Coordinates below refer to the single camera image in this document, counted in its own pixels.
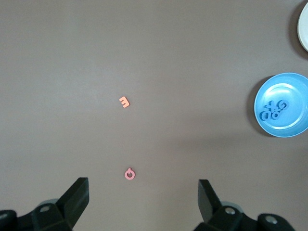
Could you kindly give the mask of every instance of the blue bowl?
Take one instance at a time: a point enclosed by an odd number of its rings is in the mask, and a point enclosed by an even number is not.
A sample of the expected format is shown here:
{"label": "blue bowl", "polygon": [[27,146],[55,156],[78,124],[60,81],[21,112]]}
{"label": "blue bowl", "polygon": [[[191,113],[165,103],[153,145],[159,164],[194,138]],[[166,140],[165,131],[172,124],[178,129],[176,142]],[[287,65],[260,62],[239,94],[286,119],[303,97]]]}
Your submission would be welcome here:
{"label": "blue bowl", "polygon": [[308,79],[296,73],[273,76],[259,89],[255,116],[277,137],[296,136],[308,128]]}

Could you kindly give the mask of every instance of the plate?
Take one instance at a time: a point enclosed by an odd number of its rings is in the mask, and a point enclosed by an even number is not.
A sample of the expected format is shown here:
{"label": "plate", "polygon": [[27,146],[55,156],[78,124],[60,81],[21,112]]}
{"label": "plate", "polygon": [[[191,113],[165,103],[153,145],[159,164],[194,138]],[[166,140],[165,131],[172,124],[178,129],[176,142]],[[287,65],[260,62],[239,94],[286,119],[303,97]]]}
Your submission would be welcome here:
{"label": "plate", "polygon": [[277,137],[296,136],[308,128],[308,79],[297,73],[271,77],[259,89],[255,116],[260,126]]}
{"label": "plate", "polygon": [[308,3],[299,16],[297,33],[300,43],[308,51]]}

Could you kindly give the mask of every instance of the gray tabletop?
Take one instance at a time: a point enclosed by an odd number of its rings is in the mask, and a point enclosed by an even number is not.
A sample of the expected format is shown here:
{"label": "gray tabletop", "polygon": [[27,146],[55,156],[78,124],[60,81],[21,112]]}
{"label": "gray tabletop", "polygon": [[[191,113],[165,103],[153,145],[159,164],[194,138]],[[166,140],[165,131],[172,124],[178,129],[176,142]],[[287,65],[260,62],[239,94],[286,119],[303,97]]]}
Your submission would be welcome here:
{"label": "gray tabletop", "polygon": [[253,111],[269,77],[308,77],[306,3],[2,0],[0,210],[88,177],[75,231],[191,231],[208,179],[249,217],[307,230],[308,132],[271,137]]}

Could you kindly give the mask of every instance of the silver bolt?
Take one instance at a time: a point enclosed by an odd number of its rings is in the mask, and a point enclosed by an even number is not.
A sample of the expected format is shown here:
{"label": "silver bolt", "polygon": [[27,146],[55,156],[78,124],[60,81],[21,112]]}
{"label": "silver bolt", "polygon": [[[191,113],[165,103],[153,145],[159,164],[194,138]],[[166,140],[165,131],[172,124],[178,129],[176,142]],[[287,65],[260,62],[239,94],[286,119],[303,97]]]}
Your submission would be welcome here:
{"label": "silver bolt", "polygon": [[46,212],[48,210],[49,210],[49,206],[44,206],[39,211],[42,213],[42,212]]}
{"label": "silver bolt", "polygon": [[272,216],[266,216],[265,217],[265,220],[268,222],[268,223],[271,223],[271,224],[277,224],[278,221],[276,220],[275,217],[272,217]]}
{"label": "silver bolt", "polygon": [[1,219],[5,219],[8,215],[6,213],[3,213],[2,215],[0,215],[0,220]]}
{"label": "silver bolt", "polygon": [[228,214],[230,214],[230,215],[234,215],[234,214],[235,214],[234,209],[233,209],[233,208],[230,208],[230,207],[226,208],[225,211],[226,211],[226,213],[228,213]]}

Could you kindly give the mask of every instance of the pink ring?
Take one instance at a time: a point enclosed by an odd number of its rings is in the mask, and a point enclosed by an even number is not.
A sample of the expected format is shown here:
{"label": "pink ring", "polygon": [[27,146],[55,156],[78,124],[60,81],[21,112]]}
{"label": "pink ring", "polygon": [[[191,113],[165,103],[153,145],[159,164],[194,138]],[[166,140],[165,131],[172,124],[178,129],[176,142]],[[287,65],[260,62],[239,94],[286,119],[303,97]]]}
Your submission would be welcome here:
{"label": "pink ring", "polygon": [[135,172],[133,170],[131,170],[131,168],[129,168],[125,174],[124,174],[124,177],[128,180],[132,180],[135,178]]}

